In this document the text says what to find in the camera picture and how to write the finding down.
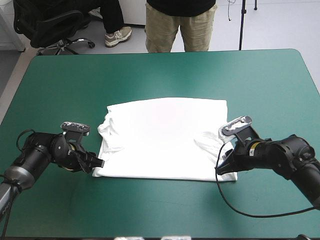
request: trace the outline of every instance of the person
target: person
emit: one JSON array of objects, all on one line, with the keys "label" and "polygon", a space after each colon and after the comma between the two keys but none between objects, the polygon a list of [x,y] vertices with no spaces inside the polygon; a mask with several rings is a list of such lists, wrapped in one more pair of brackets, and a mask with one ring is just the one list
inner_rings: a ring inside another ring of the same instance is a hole
[{"label": "person", "polygon": [[217,6],[215,0],[147,0],[149,53],[169,53],[180,27],[186,52],[208,51]]},{"label": "person", "polygon": [[119,0],[29,0],[44,15],[52,18],[59,14],[78,10],[87,14],[100,7],[100,14],[105,28],[105,46],[115,47],[120,42],[127,41],[132,33],[129,26],[124,26],[124,18]]}]

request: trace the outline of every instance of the yellow label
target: yellow label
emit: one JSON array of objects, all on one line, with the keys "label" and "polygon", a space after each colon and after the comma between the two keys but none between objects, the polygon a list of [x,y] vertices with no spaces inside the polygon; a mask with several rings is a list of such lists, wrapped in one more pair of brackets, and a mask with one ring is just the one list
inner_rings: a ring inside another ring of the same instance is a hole
[{"label": "yellow label", "polygon": [[252,144],[252,146],[250,147],[250,151],[249,151],[249,156],[252,157],[255,154],[255,149],[258,146],[260,142],[256,142],[254,144]]}]

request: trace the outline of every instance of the sneaker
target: sneaker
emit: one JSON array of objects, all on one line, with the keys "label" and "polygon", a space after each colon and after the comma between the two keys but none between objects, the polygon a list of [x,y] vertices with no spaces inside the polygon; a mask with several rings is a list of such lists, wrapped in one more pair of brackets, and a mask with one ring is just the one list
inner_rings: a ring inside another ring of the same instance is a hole
[{"label": "sneaker", "polygon": [[99,20],[102,20],[102,16],[100,13],[100,7],[96,8],[96,9],[92,9],[89,14],[95,18],[98,18]]},{"label": "sneaker", "polygon": [[118,31],[115,31],[114,33],[107,33],[105,35],[105,45],[108,48],[112,48],[116,46],[120,42],[127,41],[132,33],[132,29],[129,26],[124,26]]}]

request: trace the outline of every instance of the black cable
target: black cable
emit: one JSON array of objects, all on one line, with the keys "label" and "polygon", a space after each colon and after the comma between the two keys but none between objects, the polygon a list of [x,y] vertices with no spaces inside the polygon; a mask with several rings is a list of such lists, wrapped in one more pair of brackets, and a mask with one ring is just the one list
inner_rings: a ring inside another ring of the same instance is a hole
[{"label": "black cable", "polygon": [[[226,144],[223,144],[222,147],[220,148],[219,154],[218,154],[218,159],[216,161],[216,165],[215,165],[215,169],[218,168],[218,163],[219,163],[219,159],[220,159],[220,154],[222,149],[224,148]],[[278,218],[278,217],[284,217],[284,216],[290,216],[290,215],[296,215],[296,214],[302,214],[311,210],[315,210],[317,209],[316,207],[309,207],[300,211],[292,211],[292,212],[287,212],[287,213],[281,213],[281,214],[273,214],[273,215],[252,215],[252,214],[248,214],[242,211],[239,211],[238,209],[236,209],[235,207],[233,207],[231,205],[231,203],[228,202],[227,198],[225,197],[224,193],[222,192],[222,189],[220,187],[220,183],[218,180],[218,174],[217,174],[217,170],[215,171],[215,181],[216,181],[216,185],[218,186],[219,192],[221,197],[223,198],[223,200],[225,201],[225,203],[236,213],[250,217],[250,218],[256,218],[256,219],[268,219],[268,218]]]},{"label": "black cable", "polygon": [[22,149],[21,149],[20,146],[19,146],[19,139],[20,139],[23,135],[25,135],[26,133],[28,133],[28,132],[36,133],[36,131],[33,130],[33,129],[27,129],[27,130],[24,130],[23,132],[21,132],[21,133],[19,134],[19,136],[17,137],[17,139],[16,139],[16,142],[15,142],[16,148],[17,148],[21,153],[24,153],[24,152],[22,151]]},{"label": "black cable", "polygon": [[[8,179],[6,176],[4,175],[1,175],[0,174],[0,177],[3,177],[4,179],[6,179],[7,181],[11,181],[11,179]],[[7,231],[7,227],[8,227],[8,223],[9,223],[9,218],[10,218],[10,213],[11,213],[11,207],[12,207],[12,204],[14,202],[14,183],[8,183],[10,184],[10,194],[9,194],[9,199],[10,199],[10,202],[9,202],[9,208],[7,210],[7,213],[6,213],[6,218],[5,218],[5,223],[4,223],[4,227],[3,227],[3,230],[2,230],[2,235],[1,235],[1,240],[5,240],[5,236],[6,236],[6,231]]]}]

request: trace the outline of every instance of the chair wheel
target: chair wheel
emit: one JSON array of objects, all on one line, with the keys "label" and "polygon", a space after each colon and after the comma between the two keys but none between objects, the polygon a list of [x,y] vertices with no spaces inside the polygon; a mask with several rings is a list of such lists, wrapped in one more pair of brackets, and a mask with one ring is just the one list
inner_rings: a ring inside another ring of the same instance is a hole
[{"label": "chair wheel", "polygon": [[92,41],[88,42],[88,45],[89,45],[89,48],[91,49],[93,49],[96,46],[96,44]]}]

